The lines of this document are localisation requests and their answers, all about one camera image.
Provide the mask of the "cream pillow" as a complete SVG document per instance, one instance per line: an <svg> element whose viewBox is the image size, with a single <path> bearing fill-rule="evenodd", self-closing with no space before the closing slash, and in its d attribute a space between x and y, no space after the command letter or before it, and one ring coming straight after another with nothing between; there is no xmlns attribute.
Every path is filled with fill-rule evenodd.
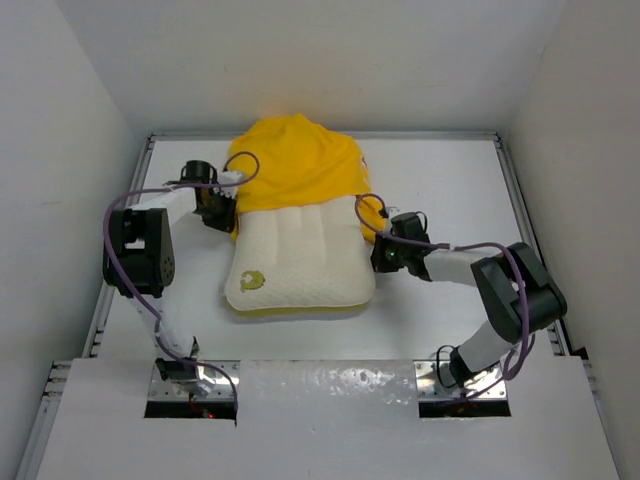
<svg viewBox="0 0 640 480"><path fill-rule="evenodd" d="M240 215L229 306L244 315L366 306L375 277L354 206L344 196Z"/></svg>

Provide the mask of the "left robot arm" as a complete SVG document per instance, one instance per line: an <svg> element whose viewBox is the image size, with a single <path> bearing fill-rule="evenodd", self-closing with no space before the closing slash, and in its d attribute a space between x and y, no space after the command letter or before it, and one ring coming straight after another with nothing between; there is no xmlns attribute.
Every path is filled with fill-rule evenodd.
<svg viewBox="0 0 640 480"><path fill-rule="evenodd" d="M177 271L172 227L195 215L207 227L229 233L236 225L238 188L256 174L218 171L205 161L189 160L179 178L122 194L104 214L104 281L136 308L154 343L161 378L194 396L221 387L235 399L237 384L221 367L199 357L197 338L181 317L166 311L167 290Z"/></svg>

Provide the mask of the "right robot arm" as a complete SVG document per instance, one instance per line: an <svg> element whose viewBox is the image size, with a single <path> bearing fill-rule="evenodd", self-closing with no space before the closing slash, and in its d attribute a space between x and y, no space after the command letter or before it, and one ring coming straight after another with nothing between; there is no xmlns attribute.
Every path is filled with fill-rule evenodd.
<svg viewBox="0 0 640 480"><path fill-rule="evenodd" d="M448 360L435 367L437 385L449 391L462 390L498 364L503 379L514 378L534 346L535 333L567 312L564 294L528 244L435 244L417 212L395 216L375 234L371 264L377 273L406 270L426 282L477 290L486 320L466 341L449 346Z"/></svg>

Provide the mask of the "yellow pillowcase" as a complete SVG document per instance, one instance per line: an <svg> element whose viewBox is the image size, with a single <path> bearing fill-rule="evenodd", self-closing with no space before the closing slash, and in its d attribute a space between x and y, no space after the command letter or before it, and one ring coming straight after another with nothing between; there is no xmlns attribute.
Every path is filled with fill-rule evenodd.
<svg viewBox="0 0 640 480"><path fill-rule="evenodd" d="M227 168L256 175L238 188L237 215L373 191L355 139L302 114L257 121L232 141Z"/></svg>

